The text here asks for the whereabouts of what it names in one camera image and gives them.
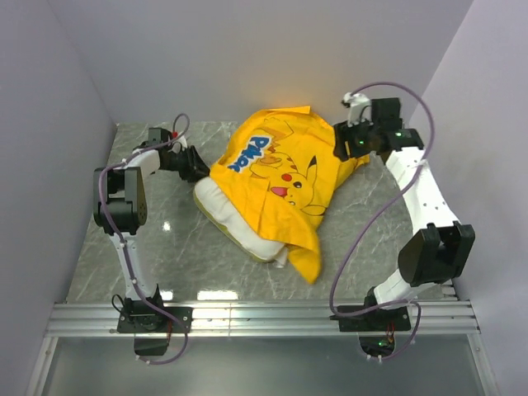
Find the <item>cream dotted foam pillow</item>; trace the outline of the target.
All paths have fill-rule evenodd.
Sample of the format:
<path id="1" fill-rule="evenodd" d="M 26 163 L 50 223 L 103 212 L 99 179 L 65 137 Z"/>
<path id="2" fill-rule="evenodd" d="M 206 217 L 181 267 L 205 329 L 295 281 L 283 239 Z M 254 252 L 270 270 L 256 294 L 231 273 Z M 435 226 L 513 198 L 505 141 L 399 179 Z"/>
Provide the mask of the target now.
<path id="1" fill-rule="evenodd" d="M 258 236 L 213 179 L 205 177 L 198 181 L 193 198 L 201 212 L 255 261 L 271 263 L 277 268 L 286 267 L 287 246 Z"/>

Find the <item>yellow printed pillowcase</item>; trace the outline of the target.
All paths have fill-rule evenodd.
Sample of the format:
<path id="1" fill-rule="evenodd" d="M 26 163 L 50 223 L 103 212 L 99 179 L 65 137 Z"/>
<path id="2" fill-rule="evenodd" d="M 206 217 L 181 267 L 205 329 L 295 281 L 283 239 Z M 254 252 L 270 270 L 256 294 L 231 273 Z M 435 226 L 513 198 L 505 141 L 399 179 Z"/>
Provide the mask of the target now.
<path id="1" fill-rule="evenodd" d="M 284 243 L 295 270 L 313 284 L 322 270 L 317 229 L 334 192 L 364 155 L 334 156 L 332 126 L 310 106 L 258 111 L 231 137 L 210 176 L 261 238 Z"/>

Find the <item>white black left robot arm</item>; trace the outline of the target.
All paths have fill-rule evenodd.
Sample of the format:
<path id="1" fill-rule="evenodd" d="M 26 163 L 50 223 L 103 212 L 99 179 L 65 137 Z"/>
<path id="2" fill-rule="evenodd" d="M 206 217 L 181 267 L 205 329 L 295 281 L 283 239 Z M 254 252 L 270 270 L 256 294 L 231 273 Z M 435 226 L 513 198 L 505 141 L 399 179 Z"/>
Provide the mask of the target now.
<path id="1" fill-rule="evenodd" d="M 93 173 L 93 218 L 110 238 L 125 277 L 119 297 L 120 324 L 131 332 L 156 332 L 171 319 L 164 309 L 158 283 L 144 258 L 141 228 L 148 218 L 144 181 L 157 171 L 175 172 L 185 182 L 198 182 L 210 173 L 185 133 L 151 128 L 147 139 L 117 164 Z"/>

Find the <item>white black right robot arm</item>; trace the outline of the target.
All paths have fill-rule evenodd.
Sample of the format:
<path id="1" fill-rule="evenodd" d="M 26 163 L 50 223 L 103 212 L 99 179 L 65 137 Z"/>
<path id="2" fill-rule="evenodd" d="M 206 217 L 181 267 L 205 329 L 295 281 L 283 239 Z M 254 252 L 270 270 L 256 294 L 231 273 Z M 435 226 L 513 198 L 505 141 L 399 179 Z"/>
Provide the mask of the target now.
<path id="1" fill-rule="evenodd" d="M 420 134 L 403 126 L 397 97 L 369 99 L 347 93 L 342 103 L 348 118 L 333 127 L 335 156 L 345 161 L 378 155 L 397 183 L 412 224 L 412 237 L 398 253 L 396 270 L 369 290 L 359 312 L 368 327 L 380 330 L 391 322 L 392 309 L 461 275 L 475 232 L 447 205 Z"/>

